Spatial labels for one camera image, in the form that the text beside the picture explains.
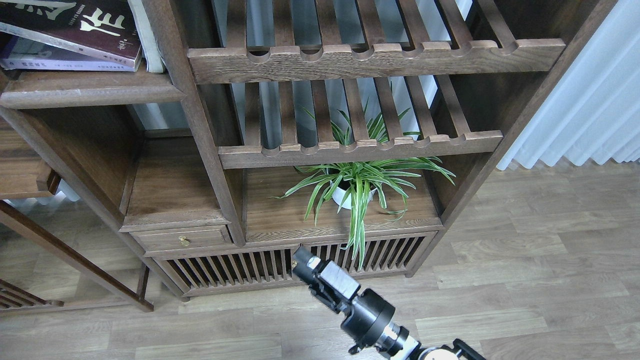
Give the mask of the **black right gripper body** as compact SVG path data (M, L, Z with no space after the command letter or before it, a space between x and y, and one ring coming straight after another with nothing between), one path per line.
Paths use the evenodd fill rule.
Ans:
M357 294L361 285L355 280L325 280L310 283L311 294L335 313L343 312L341 329L355 342L351 351L376 347L379 351L397 349L397 330L391 324L395 307L372 289Z

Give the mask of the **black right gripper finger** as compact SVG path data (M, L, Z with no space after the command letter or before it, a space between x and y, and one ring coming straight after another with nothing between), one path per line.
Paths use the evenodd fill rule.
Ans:
M361 284L332 260L323 260L300 246L292 255L297 266L292 269L309 285L311 294L322 303L350 303Z

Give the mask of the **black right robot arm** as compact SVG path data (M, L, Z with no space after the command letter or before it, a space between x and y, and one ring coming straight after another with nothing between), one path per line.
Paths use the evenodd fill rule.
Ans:
M482 360L484 357L456 338L446 345L422 347L409 330L393 321L396 308L370 288L361 289L344 269L300 246L292 255L292 271L320 302L332 312L343 313L340 327L355 342L350 354L374 347L388 360Z

